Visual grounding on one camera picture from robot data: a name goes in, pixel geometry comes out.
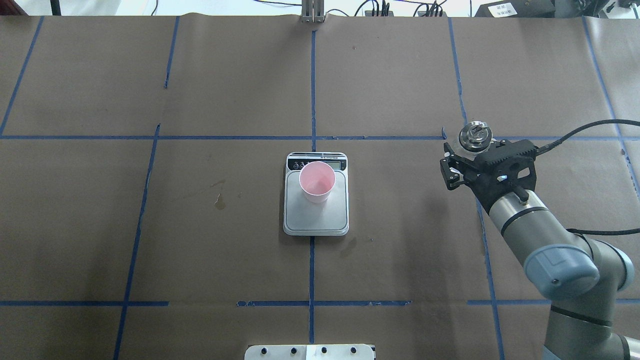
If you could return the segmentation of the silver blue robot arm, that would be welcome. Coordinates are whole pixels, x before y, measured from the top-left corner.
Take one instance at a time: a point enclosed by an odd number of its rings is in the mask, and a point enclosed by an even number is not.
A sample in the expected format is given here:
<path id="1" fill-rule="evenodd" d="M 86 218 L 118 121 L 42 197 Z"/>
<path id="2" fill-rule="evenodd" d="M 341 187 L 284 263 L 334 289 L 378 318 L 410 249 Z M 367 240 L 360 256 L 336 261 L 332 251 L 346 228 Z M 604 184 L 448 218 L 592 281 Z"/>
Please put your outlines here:
<path id="1" fill-rule="evenodd" d="M 639 340 L 613 332 L 617 293 L 634 281 L 631 258 L 567 230 L 536 194 L 535 160 L 548 146 L 527 139 L 444 143 L 446 187 L 465 185 L 487 212 L 528 280 L 551 301 L 544 360 L 637 360 Z"/>

